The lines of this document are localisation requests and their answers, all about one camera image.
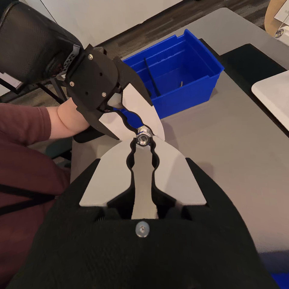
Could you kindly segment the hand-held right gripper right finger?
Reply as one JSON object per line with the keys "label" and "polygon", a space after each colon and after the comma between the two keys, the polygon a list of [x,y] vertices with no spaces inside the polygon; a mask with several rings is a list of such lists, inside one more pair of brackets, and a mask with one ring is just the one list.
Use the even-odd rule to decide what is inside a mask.
{"label": "hand-held right gripper right finger", "polygon": [[186,157],[178,149],[153,136],[152,155],[152,199],[160,219],[164,219],[172,207],[182,212],[184,206],[207,204]]}

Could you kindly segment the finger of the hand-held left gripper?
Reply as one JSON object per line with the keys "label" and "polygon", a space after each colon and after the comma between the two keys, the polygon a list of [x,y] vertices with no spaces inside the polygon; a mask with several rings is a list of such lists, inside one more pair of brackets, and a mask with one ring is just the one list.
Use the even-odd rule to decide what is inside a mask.
{"label": "finger of the hand-held left gripper", "polygon": [[99,121],[121,141],[132,140],[138,129],[129,124],[128,117],[120,110],[98,111]]}
{"label": "finger of the hand-held left gripper", "polygon": [[164,127],[155,106],[151,105],[132,83],[124,88],[122,104],[128,111],[140,118],[141,126],[145,125],[151,128],[151,136],[156,135],[165,141]]}

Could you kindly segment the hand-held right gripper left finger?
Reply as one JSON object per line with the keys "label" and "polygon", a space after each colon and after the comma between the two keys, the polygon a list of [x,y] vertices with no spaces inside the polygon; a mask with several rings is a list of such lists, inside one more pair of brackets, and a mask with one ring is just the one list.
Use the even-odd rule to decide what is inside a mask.
{"label": "hand-held right gripper left finger", "polygon": [[108,150],[100,161],[79,202],[81,206],[116,208],[122,219],[131,219],[136,202],[136,139]]}

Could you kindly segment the steel hex nut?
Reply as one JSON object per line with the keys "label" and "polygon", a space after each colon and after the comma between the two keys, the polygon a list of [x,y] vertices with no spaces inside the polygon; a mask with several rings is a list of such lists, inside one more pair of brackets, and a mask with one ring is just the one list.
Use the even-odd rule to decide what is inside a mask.
{"label": "steel hex nut", "polygon": [[147,132],[140,132],[138,135],[137,135],[137,143],[140,145],[140,147],[147,147],[151,144],[151,134],[147,133]]}

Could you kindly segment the blue plastic bin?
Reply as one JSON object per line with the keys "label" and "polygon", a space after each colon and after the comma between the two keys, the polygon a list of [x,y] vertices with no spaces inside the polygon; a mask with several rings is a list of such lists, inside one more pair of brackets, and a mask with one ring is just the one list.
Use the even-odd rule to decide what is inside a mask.
{"label": "blue plastic bin", "polygon": [[289,288],[289,250],[260,253],[266,269],[281,289]]}
{"label": "blue plastic bin", "polygon": [[161,119],[209,101],[224,70],[187,28],[123,62],[143,79]]}

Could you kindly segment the person's left forearm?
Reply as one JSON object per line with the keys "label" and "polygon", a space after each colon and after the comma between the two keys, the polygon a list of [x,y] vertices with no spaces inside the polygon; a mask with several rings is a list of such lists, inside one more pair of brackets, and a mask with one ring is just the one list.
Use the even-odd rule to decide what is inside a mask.
{"label": "person's left forearm", "polygon": [[47,106],[51,119],[51,140],[65,139],[84,132],[90,124],[77,110],[73,97],[59,106]]}

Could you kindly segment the black desk mat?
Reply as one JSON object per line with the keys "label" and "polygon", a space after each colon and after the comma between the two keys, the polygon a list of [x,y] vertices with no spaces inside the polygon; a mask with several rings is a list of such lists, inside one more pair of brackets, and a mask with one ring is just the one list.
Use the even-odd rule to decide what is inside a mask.
{"label": "black desk mat", "polygon": [[251,43],[246,43],[219,55],[204,39],[200,41],[225,67],[226,74],[260,106],[260,109],[289,137],[288,128],[251,92],[257,81],[286,72],[287,70]]}

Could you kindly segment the white stand base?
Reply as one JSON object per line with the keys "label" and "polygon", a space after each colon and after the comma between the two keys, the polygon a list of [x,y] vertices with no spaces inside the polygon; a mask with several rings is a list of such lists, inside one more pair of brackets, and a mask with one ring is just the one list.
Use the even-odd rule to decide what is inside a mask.
{"label": "white stand base", "polygon": [[257,81],[251,92],[289,131],[289,71]]}

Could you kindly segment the instruction sheet on stand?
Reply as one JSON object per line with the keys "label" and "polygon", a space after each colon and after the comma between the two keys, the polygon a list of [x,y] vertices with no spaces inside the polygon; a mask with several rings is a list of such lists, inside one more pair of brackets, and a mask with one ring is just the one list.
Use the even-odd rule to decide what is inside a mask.
{"label": "instruction sheet on stand", "polygon": [[285,4],[286,0],[271,0],[265,14],[265,31],[271,35],[276,36],[277,31],[280,28],[282,22],[276,19],[274,16]]}

